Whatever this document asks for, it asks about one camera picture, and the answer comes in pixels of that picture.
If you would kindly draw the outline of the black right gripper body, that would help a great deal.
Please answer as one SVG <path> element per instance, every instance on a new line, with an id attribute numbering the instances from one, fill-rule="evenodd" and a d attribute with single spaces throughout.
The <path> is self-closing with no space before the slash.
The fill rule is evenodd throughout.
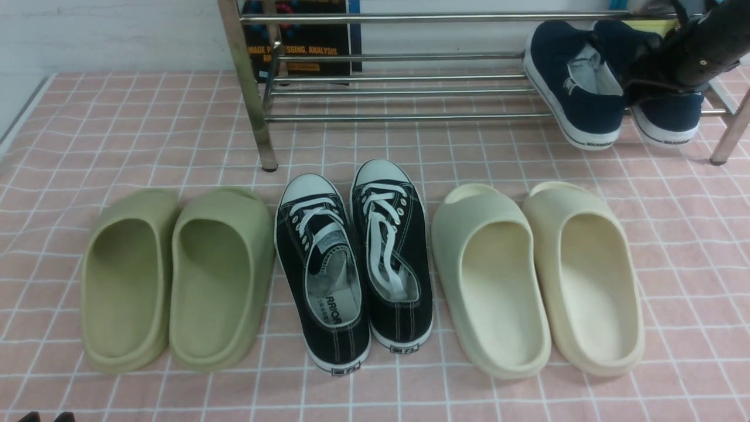
<path id="1" fill-rule="evenodd" d="M 709 82 L 734 69 L 749 51 L 748 1 L 629 1 L 632 15 L 670 8 L 678 28 L 636 50 L 622 74 L 629 98 L 664 98 L 702 93 Z"/>

